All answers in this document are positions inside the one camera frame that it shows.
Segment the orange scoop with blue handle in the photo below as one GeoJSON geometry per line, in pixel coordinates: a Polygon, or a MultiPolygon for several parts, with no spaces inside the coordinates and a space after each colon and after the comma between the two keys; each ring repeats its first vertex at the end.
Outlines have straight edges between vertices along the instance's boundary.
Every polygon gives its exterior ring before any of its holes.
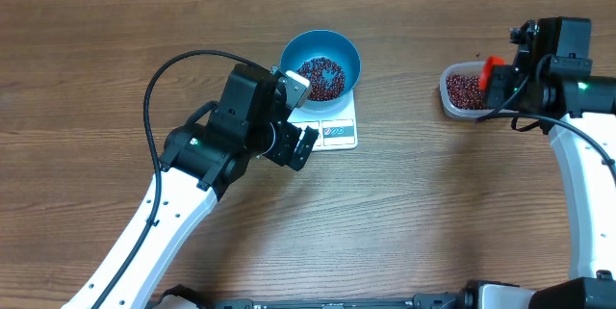
{"type": "Polygon", "coordinates": [[[480,90],[487,91],[492,76],[492,70],[495,65],[506,65],[506,62],[504,59],[497,56],[489,56],[486,59],[478,79],[478,87],[480,90]]]}

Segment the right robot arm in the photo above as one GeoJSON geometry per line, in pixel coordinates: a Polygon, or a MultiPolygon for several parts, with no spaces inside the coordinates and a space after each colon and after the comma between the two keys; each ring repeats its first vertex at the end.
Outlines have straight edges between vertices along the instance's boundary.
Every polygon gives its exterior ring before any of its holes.
{"type": "Polygon", "coordinates": [[[468,308],[612,308],[615,305],[615,80],[596,76],[588,18],[529,20],[510,31],[512,64],[489,58],[479,87],[488,114],[548,136],[559,165],[571,237],[569,280],[542,290],[478,281],[468,308]]]}

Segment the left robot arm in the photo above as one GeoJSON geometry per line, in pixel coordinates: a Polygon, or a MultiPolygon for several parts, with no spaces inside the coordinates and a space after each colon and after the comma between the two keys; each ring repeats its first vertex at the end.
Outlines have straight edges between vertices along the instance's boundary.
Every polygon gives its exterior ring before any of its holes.
{"type": "Polygon", "coordinates": [[[207,124],[191,120],[167,136],[140,207],[67,307],[145,307],[184,241],[251,159],[301,170],[319,132],[288,118],[310,90],[309,80],[291,70],[237,64],[207,124]]]}

